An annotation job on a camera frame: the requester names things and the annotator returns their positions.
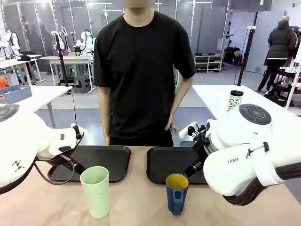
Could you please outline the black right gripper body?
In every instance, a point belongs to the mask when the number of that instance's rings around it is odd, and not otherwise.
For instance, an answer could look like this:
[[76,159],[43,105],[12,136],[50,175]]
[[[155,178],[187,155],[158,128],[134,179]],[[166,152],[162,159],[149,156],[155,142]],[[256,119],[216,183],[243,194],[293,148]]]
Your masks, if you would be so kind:
[[192,149],[195,151],[195,153],[198,155],[198,161],[200,163],[204,163],[207,157],[209,156],[210,152],[207,148],[206,141],[199,139],[196,141]]

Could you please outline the pale green plastic cup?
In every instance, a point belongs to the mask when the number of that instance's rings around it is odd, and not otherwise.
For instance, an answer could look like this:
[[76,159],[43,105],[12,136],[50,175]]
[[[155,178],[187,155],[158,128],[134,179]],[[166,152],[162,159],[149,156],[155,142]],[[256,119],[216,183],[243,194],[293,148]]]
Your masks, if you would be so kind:
[[90,167],[81,173],[80,182],[91,216],[105,217],[110,211],[109,171],[102,166]]

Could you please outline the blue mug yellow inside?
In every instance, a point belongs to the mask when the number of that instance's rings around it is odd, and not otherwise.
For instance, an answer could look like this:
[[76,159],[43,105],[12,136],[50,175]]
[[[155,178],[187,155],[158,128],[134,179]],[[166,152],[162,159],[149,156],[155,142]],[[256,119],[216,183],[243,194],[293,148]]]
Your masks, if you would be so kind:
[[167,205],[173,215],[183,211],[189,181],[183,174],[170,174],[166,177]]

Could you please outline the person's left forearm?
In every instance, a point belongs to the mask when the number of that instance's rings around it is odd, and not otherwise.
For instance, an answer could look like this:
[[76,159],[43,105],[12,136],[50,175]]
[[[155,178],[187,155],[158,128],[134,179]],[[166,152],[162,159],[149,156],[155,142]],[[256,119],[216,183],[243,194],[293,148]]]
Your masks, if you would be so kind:
[[183,98],[186,96],[187,92],[191,88],[193,83],[193,77],[188,79],[182,79],[178,84],[175,91],[174,103],[170,111],[170,120],[173,121],[174,115],[178,107],[180,106]]

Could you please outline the person's left hand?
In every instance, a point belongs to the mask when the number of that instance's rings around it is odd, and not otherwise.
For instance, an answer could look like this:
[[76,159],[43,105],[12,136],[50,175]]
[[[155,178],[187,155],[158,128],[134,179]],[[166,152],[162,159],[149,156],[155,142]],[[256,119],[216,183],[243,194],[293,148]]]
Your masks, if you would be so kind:
[[165,127],[165,131],[167,130],[171,130],[171,132],[177,136],[179,135],[179,129],[174,122],[174,115],[170,115],[169,117],[168,123]]

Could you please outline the black plastic tray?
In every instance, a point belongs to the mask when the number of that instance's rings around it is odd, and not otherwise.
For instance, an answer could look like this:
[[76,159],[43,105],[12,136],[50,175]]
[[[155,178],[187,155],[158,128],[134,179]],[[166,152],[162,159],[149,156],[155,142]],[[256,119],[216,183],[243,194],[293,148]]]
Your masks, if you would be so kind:
[[166,177],[181,173],[196,160],[192,147],[153,147],[147,151],[146,175],[155,184],[164,184]]
[[[109,171],[109,182],[116,183],[127,175],[131,150],[125,146],[79,145],[75,151],[65,155],[86,169],[105,167]],[[48,171],[48,178],[58,182],[66,181],[72,174],[72,166],[66,167],[56,162]]]

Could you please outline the white side table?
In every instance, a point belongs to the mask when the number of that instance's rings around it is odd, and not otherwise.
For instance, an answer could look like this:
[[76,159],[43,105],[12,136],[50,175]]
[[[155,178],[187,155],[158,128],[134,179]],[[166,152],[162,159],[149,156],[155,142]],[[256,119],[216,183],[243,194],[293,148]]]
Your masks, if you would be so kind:
[[[19,126],[33,127],[36,129],[58,130],[55,122],[52,101],[71,91],[68,86],[30,86],[32,96],[14,104],[0,104],[0,131],[15,129]],[[52,127],[35,113],[42,106],[47,105]]]
[[272,117],[273,132],[301,145],[301,108],[285,109],[244,85],[193,85],[192,87],[210,113],[218,120],[227,113],[230,92],[242,91],[244,94],[241,103],[255,104],[265,109]]

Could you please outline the white black-patterned tumbler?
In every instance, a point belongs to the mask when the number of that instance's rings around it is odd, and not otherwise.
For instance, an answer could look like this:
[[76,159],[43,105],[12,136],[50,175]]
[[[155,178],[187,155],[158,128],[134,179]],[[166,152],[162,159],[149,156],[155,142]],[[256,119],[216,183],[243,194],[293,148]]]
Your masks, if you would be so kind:
[[227,111],[230,111],[234,107],[240,105],[243,94],[244,94],[243,91],[239,91],[239,90],[232,90],[230,92]]

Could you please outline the grey plastic stool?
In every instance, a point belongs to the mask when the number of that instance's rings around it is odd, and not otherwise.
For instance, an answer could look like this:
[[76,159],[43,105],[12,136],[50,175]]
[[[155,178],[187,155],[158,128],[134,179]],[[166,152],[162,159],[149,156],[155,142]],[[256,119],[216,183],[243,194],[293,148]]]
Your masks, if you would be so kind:
[[75,89],[74,91],[75,93],[81,92],[85,94],[90,91],[90,85],[86,75],[74,77],[74,89]]

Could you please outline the blue storage bin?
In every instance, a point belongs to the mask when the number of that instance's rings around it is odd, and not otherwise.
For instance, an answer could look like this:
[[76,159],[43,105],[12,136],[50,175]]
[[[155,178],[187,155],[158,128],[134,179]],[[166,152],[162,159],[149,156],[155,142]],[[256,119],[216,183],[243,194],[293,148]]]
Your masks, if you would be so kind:
[[14,104],[32,96],[30,86],[13,85],[0,89],[0,104]]

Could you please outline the white shoe rack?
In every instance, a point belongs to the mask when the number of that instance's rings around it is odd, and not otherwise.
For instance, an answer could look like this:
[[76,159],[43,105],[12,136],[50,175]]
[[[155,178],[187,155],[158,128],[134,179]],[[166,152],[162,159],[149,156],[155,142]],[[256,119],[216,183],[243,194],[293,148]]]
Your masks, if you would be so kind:
[[219,73],[222,69],[222,54],[196,53],[194,63],[197,73]]

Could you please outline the black bags on floor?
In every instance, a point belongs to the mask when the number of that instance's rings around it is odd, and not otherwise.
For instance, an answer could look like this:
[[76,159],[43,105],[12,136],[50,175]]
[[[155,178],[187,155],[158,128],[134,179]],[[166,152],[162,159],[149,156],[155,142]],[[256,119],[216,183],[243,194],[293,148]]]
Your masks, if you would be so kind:
[[240,65],[242,60],[242,54],[238,47],[227,47],[224,50],[223,62],[230,65]]

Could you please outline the person in black t-shirt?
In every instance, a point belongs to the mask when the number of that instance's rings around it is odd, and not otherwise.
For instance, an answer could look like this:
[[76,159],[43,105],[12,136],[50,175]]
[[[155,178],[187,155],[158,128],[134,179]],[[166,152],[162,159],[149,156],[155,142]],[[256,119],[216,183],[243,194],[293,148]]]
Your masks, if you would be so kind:
[[102,28],[94,47],[98,102],[111,110],[110,145],[172,147],[165,131],[182,79],[196,68],[190,40],[155,0],[120,0],[123,15]]

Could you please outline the black pole with white top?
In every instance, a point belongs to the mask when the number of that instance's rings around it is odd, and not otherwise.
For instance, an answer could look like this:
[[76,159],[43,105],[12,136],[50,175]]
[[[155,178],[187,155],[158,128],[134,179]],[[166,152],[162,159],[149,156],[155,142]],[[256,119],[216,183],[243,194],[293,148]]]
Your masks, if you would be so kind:
[[243,62],[242,62],[242,66],[241,66],[241,69],[240,69],[240,74],[239,74],[239,77],[238,77],[238,82],[237,82],[238,86],[241,85],[241,81],[242,81],[242,78],[243,78],[243,73],[244,73],[245,67],[247,65],[247,61],[248,61],[249,52],[250,52],[253,36],[254,36],[254,33],[255,33],[255,29],[256,29],[256,26],[248,26],[247,27],[248,40],[247,40],[247,43],[246,43],[246,49],[245,49],[244,56],[243,56]]

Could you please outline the person in dark jacket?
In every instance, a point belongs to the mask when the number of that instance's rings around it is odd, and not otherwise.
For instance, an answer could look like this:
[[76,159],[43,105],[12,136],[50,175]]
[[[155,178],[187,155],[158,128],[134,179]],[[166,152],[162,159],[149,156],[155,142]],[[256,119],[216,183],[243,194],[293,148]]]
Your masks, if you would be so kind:
[[273,85],[280,67],[284,66],[297,46],[297,35],[289,26],[289,16],[283,16],[268,37],[269,50],[264,62],[267,70],[260,82],[257,91],[261,91],[266,85],[266,93]]

